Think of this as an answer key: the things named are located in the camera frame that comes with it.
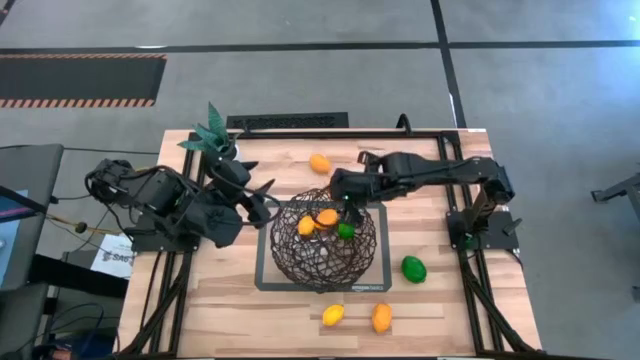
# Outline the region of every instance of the lime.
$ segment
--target lime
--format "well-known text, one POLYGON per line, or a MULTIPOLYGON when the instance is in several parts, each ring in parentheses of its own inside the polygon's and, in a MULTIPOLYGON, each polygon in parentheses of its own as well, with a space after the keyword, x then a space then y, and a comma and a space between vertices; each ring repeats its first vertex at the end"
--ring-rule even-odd
POLYGON ((415 256, 405 256, 402 260, 402 273, 414 284, 422 283, 427 278, 427 268, 415 256))
POLYGON ((355 232, 356 229, 353 227, 353 225, 345 223, 338 225, 338 235, 340 235, 341 239, 350 240, 351 238, 353 238, 355 232))

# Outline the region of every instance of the black mat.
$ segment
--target black mat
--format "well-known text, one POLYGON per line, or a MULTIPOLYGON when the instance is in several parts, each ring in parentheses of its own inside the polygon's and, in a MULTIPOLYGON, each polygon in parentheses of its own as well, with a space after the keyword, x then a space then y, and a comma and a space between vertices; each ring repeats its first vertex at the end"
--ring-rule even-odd
POLYGON ((227 117, 229 129, 320 129, 348 128, 349 114, 346 112, 239 115, 227 117))
POLYGON ((0 108, 148 107, 163 54, 0 55, 0 108))

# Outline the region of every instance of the black wire basket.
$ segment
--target black wire basket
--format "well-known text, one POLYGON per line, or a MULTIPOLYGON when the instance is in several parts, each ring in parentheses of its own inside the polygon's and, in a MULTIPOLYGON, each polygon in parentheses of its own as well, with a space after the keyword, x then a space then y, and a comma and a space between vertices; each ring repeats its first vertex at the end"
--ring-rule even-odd
POLYGON ((278 269, 317 293, 347 290, 371 266, 377 246, 373 219, 364 208, 357 209, 362 221, 354 225, 353 238, 340 238, 340 221, 308 236, 298 233, 300 219, 316 219, 325 209, 335 209, 341 220, 347 216, 342 202, 331 201, 326 189, 314 189, 283 204, 271 228, 271 253, 278 269))

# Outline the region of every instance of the wooden tabletop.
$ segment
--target wooden tabletop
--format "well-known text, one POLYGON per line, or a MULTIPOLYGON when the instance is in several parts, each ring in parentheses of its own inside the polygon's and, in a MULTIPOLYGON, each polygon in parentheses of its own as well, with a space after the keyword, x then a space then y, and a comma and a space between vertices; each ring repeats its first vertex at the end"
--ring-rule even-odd
MULTIPOLYGON (((158 163, 180 171, 185 150, 176 144, 187 139, 188 134, 189 130, 166 131, 158 163)), ((491 156, 484 130, 460 130, 460 139, 465 158, 491 156)), ((254 139, 239 140, 238 146, 242 160, 260 162, 251 172, 249 187, 275 178, 269 193, 281 200, 328 184, 329 176, 317 175, 309 168, 313 153, 324 154, 334 167, 358 171, 362 171, 362 165, 356 163, 356 157, 363 150, 379 155, 405 151, 428 159, 439 158, 436 141, 430 139, 254 139)), ((473 354, 458 259, 450 248, 444 220, 449 210, 444 186, 425 186, 385 205, 393 281, 386 293, 263 292, 254 284, 257 230, 245 227, 235 243, 223 249, 216 249, 213 242, 203 239, 191 266, 178 356, 473 354), (429 272, 425 283, 415 285, 404 279, 400 263, 406 255, 418 256, 425 263, 429 272), (376 303, 387 303, 393 309, 392 327, 382 335, 377 335, 371 326, 376 303), (344 304, 345 317, 339 325, 326 328, 321 315, 332 304, 344 304)), ((539 348, 520 266, 502 250, 485 251, 485 255, 496 305, 522 338, 539 348)), ((155 257, 155 253, 144 253, 135 260, 119 327, 123 347, 138 332, 155 257)), ((147 317, 155 308, 163 264, 161 259, 147 317)), ((485 347, 490 348, 486 314, 479 302, 478 309, 485 347)), ((161 350, 167 348, 172 317, 170 309, 161 350)))

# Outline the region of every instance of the green leaves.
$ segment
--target green leaves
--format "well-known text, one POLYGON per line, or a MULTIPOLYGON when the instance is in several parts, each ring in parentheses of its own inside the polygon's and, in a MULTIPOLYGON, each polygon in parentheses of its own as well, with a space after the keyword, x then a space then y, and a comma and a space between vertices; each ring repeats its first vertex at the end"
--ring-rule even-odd
POLYGON ((209 131, 218 136, 218 138, 224 139, 223 145, 226 145, 229 141, 229 134, 227 134, 227 125, 222 120, 218 110, 209 103, 209 131))
POLYGON ((183 141, 179 143, 178 146, 193 151, 204 151, 207 148, 207 145, 203 141, 183 141))
POLYGON ((223 151, 229 145, 227 126, 218 110, 211 103, 209 103, 209 129, 200 124, 194 125, 193 128, 201 140, 183 141, 178 146, 193 151, 207 151, 208 149, 223 151))

